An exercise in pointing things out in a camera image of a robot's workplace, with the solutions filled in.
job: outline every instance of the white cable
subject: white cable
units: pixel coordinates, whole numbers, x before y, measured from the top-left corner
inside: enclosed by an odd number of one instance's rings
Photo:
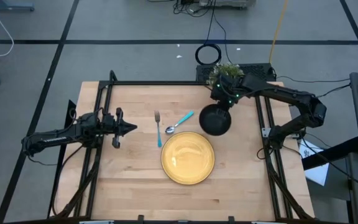
[[[0,20],[0,25],[2,26],[2,28],[4,28],[5,32],[7,33],[7,35],[9,36],[9,38],[11,38],[11,41],[12,41],[12,46],[11,46],[11,48],[9,49],[9,51],[6,52],[6,53],[4,53],[4,54],[2,54],[2,55],[0,55],[0,57],[3,57],[3,56],[7,56],[7,55],[9,55],[9,53],[11,53],[11,51],[12,51],[13,46],[15,45],[15,43],[14,43],[14,41],[13,41],[13,38],[12,38],[11,34],[6,30],[4,24],[2,24],[1,20]]]

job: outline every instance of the black bowl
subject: black bowl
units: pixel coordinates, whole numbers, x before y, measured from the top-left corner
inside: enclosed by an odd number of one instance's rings
[[[208,105],[201,110],[200,126],[206,133],[220,136],[229,130],[230,125],[230,113],[219,105]]]

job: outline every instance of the floor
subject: floor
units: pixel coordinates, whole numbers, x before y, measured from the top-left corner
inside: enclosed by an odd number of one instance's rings
[[[110,69],[120,80],[194,80],[194,52],[206,38],[211,15],[174,15],[173,2],[145,0],[29,2],[35,3],[34,12],[0,13],[16,40],[11,54],[0,58],[0,205],[19,156],[20,140],[27,132],[61,127],[67,102],[76,102],[81,82],[106,80]],[[268,61],[283,2],[258,0],[243,11],[216,9],[234,63]],[[211,28],[210,39],[220,43],[224,39],[217,24]],[[278,40],[272,65],[279,76],[348,78],[358,72],[358,0],[289,0]],[[9,47],[9,38],[0,27],[0,54]],[[215,57],[208,50],[200,55],[205,61]],[[280,81],[317,95],[346,84]],[[308,131],[329,145],[357,136],[351,90],[337,91],[322,101],[328,107],[326,122]],[[306,139],[323,146],[315,138]],[[57,156],[57,150],[49,150],[35,158],[54,163]],[[337,163],[345,166],[345,161]],[[53,166],[26,161],[5,222],[45,218],[54,174]],[[309,188],[318,218],[347,222],[346,203],[327,196],[335,192],[338,176],[330,168],[328,187],[310,183]]]

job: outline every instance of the yellow cable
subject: yellow cable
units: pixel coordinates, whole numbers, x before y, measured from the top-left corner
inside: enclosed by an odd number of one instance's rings
[[[287,9],[287,4],[288,4],[288,0],[285,0],[285,1],[284,1],[284,6],[283,6],[283,10],[281,11],[280,19],[278,20],[276,32],[274,33],[273,44],[272,44],[272,48],[270,49],[270,55],[268,56],[268,62],[269,62],[269,63],[272,63],[272,57],[273,57],[273,51],[274,51],[274,44],[276,43],[276,39],[277,39],[277,36],[278,36],[278,32],[279,32],[280,27],[281,27],[281,22],[283,21],[284,13],[285,13],[285,10]]]

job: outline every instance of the white paper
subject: white paper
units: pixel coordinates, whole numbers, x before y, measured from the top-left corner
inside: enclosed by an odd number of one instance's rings
[[[316,152],[321,152],[322,149],[319,148],[318,146],[315,146],[314,144],[306,141],[307,145],[312,148],[314,151]],[[308,147],[306,147],[306,144],[304,142],[304,140],[302,140],[301,145],[299,146],[299,152],[302,155],[302,158],[306,158],[308,156],[311,156],[314,154],[314,152],[312,150],[310,150]],[[319,166],[319,167],[315,167],[313,169],[309,169],[305,171],[305,175],[306,178],[316,182],[319,185],[324,186],[324,184],[326,183],[326,178],[327,178],[327,173],[328,173],[328,164]]]

